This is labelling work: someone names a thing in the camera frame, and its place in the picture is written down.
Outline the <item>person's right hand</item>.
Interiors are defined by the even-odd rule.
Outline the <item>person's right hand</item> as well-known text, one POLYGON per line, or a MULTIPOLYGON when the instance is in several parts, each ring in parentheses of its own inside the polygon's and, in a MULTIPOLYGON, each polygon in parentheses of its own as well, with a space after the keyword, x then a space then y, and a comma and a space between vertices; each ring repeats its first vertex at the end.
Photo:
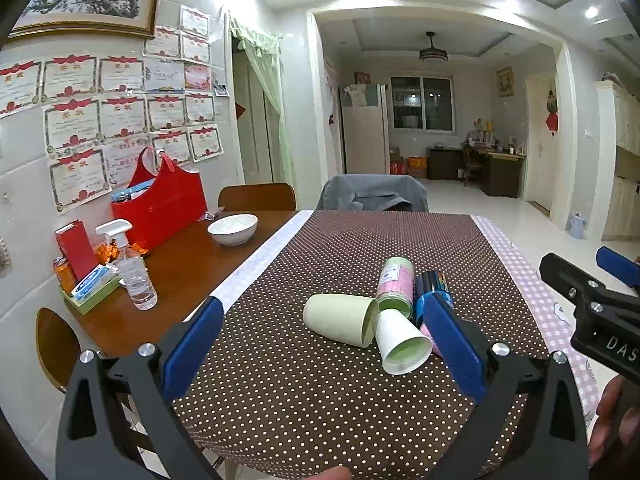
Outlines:
POLYGON ((614 424, 614 412, 626 382, 623 376, 617 375, 608 382, 603 390, 597 407, 598 417, 588 443, 590 467, 593 467, 604 454, 605 441, 613 430, 617 431, 617 437, 620 438, 622 445, 628 445, 639 430, 638 408, 630 408, 620 423, 614 424))

